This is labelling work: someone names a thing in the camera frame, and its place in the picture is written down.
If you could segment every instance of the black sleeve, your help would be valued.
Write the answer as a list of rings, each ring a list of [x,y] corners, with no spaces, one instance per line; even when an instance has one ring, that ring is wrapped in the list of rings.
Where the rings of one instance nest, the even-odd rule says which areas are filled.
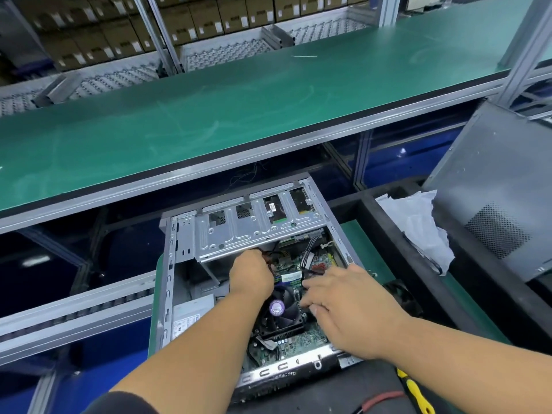
[[[108,392],[97,398],[82,414],[159,414],[146,401],[128,392]]]

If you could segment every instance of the purple fan label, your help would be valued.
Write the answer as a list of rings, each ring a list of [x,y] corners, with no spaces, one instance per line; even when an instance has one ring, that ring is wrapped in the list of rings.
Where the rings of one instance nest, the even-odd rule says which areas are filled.
[[[268,310],[275,317],[279,317],[284,313],[284,310],[285,310],[284,302],[280,301],[280,299],[275,299],[268,306]]]

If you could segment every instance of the black fan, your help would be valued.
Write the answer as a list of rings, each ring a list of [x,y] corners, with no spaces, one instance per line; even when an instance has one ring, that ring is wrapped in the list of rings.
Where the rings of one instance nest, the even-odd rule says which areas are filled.
[[[263,304],[258,323],[262,338],[302,328],[301,313],[293,290],[286,286],[276,286],[271,297]]]

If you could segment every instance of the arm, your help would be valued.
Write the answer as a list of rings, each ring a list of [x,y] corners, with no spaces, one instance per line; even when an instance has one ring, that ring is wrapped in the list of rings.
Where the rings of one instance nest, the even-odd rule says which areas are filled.
[[[136,394],[162,414],[226,412],[255,318],[273,288],[260,251],[246,251],[230,271],[230,293],[112,391]]]
[[[304,281],[329,340],[393,363],[466,413],[542,412],[552,406],[552,357],[411,318],[366,271],[330,268]]]

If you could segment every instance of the forearm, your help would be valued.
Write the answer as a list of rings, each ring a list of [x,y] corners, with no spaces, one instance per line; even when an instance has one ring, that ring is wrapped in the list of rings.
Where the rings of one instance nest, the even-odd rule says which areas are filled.
[[[420,319],[393,334],[383,358],[466,413],[552,406],[552,357]]]
[[[228,294],[114,390],[140,395],[163,414],[225,412],[261,304]],[[153,377],[153,385],[143,379]]]

